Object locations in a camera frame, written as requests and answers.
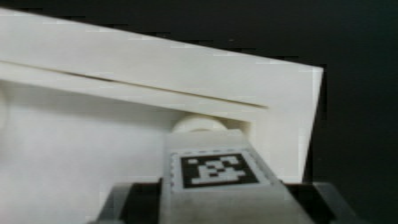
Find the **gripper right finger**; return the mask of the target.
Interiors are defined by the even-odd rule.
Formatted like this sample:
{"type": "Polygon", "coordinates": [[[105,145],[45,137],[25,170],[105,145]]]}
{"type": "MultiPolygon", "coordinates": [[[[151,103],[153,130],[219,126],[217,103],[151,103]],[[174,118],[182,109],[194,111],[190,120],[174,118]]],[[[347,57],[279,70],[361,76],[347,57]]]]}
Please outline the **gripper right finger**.
{"type": "Polygon", "coordinates": [[[359,216],[331,183],[288,184],[286,187],[315,224],[359,224],[359,216]]]}

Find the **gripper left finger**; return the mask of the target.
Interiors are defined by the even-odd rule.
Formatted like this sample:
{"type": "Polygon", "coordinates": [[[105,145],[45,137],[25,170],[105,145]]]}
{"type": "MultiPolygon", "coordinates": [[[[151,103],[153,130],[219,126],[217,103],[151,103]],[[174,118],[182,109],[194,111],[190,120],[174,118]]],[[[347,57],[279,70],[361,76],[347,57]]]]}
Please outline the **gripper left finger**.
{"type": "Polygon", "coordinates": [[[87,224],[158,224],[160,183],[118,184],[98,218],[87,224]]]}

